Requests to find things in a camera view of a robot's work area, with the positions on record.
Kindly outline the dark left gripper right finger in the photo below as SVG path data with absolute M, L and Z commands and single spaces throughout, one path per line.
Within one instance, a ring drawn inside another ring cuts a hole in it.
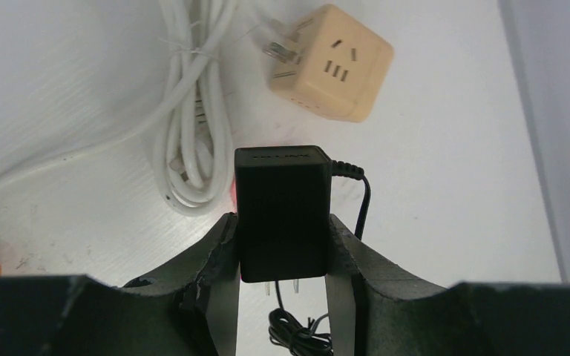
M 330 222 L 336 355 L 570 355 L 570 284 L 423 280 Z

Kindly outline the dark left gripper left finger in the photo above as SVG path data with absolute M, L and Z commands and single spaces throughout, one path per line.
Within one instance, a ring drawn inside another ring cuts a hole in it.
M 87 275 L 0 277 L 0 355 L 234 355 L 234 214 L 122 287 Z

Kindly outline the small black charger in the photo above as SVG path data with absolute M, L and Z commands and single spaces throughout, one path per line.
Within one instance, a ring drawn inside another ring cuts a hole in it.
M 235 238 L 243 282 L 327 274 L 331 163 L 315 145 L 236 149 Z

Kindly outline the beige dragon cube adapter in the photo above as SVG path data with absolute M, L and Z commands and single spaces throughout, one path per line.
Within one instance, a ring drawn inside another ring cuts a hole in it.
M 276 60 L 274 94 L 325 119 L 367 119 L 393 61 L 390 43 L 334 4 L 269 26 L 278 36 L 263 48 Z

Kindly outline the pink cube socket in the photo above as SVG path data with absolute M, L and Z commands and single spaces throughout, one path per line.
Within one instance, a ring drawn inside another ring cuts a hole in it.
M 233 211 L 237 211 L 238 209 L 238 199 L 237 199 L 237 191 L 236 191 L 236 181 L 235 179 L 232 180 L 231 190 L 230 190 L 230 197 L 233 204 Z

